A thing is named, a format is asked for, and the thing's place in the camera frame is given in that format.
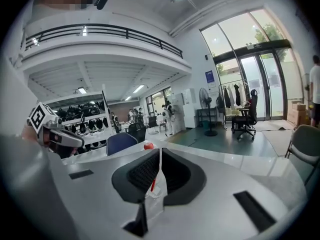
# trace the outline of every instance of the person in white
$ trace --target person in white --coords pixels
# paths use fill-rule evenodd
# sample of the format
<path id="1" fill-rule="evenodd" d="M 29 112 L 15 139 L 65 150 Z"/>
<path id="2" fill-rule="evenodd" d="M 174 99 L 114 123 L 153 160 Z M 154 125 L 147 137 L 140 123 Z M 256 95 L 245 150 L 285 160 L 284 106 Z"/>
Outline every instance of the person in white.
<path id="1" fill-rule="evenodd" d="M 169 135 L 174 135 L 176 133 L 176 126 L 175 126 L 175 112 L 173 107 L 170 105 L 170 101 L 165 101 L 164 111 L 162 113 L 163 119 L 166 120 L 166 128 L 169 131 Z"/>
<path id="2" fill-rule="evenodd" d="M 132 109 L 129 110 L 128 119 L 129 119 L 130 123 L 132 123 L 134 121 L 134 112 Z"/>
<path id="3" fill-rule="evenodd" d="M 320 59 L 313 56 L 314 66 L 310 71 L 310 95 L 313 103 L 311 126 L 316 126 L 320 120 Z"/>

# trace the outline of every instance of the hanging clothes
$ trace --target hanging clothes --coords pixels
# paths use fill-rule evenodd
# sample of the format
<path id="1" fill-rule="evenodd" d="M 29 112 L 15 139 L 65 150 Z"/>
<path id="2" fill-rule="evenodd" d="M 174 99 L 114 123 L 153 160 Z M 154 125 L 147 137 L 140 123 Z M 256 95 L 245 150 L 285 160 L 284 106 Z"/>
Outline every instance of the hanging clothes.
<path id="1" fill-rule="evenodd" d="M 235 89 L 235 104 L 237 106 L 240 106 L 241 98 L 240 98 L 239 86 L 235 84 L 233 87 Z"/>
<path id="2" fill-rule="evenodd" d="M 227 88 L 224 88 L 224 101 L 225 101 L 225 107 L 226 108 L 231 108 L 231 102 L 230 102 L 230 98 L 229 98 L 229 94 L 227 91 Z"/>
<path id="3" fill-rule="evenodd" d="M 240 103 L 241 105 L 243 105 L 247 99 L 244 97 L 245 91 L 243 90 L 243 86 L 241 83 L 239 84 L 239 92 L 240 92 Z"/>
<path id="4" fill-rule="evenodd" d="M 229 91 L 231 108 L 234 110 L 235 109 L 235 100 L 234 100 L 234 95 L 232 94 L 232 90 L 231 90 L 230 85 L 228 86 L 228 91 Z"/>

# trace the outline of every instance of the ceiling light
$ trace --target ceiling light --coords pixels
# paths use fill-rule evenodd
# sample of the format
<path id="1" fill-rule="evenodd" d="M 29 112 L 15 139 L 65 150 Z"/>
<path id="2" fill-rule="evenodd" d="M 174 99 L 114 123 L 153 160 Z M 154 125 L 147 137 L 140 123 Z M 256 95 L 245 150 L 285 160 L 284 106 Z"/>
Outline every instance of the ceiling light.
<path id="1" fill-rule="evenodd" d="M 78 88 L 78 91 L 80 93 L 82 93 L 82 94 L 86 94 L 87 93 L 87 91 L 83 87 Z"/>
<path id="2" fill-rule="evenodd" d="M 140 85 L 137 89 L 135 89 L 135 91 L 134 91 L 133 93 L 136 94 L 136 93 L 139 92 L 143 87 L 144 87 L 144 85 Z"/>
<path id="3" fill-rule="evenodd" d="M 37 40 L 36 38 L 32 38 L 32 41 L 33 41 L 33 43 L 34 43 L 36 46 L 39 45 L 38 40 Z"/>
<path id="4" fill-rule="evenodd" d="M 83 31 L 82 31 L 82 35 L 83 35 L 84 37 L 87 36 L 87 26 L 84 27 L 84 29 L 83 29 Z"/>

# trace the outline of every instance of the blue chair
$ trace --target blue chair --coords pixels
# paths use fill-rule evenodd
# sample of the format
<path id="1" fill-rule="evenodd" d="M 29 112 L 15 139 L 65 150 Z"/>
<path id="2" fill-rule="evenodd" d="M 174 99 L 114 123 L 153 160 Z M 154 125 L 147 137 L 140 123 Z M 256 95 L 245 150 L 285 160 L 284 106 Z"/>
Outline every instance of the blue chair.
<path id="1" fill-rule="evenodd" d="M 107 156 L 111 156 L 136 144 L 138 144 L 138 141 L 134 137 L 126 132 L 120 132 L 107 139 L 106 154 Z"/>

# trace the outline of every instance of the plastic bag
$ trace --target plastic bag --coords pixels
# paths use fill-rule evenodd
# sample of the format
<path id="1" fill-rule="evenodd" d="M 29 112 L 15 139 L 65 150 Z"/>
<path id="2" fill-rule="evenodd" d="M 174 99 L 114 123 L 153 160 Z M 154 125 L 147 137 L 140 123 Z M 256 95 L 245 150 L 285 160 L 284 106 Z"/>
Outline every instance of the plastic bag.
<path id="1" fill-rule="evenodd" d="M 162 150 L 160 149 L 159 172 L 155 178 L 154 186 L 151 184 L 145 194 L 145 212 L 148 229 L 155 224 L 157 216 L 164 211 L 164 198 L 167 195 L 167 181 L 162 171 Z"/>

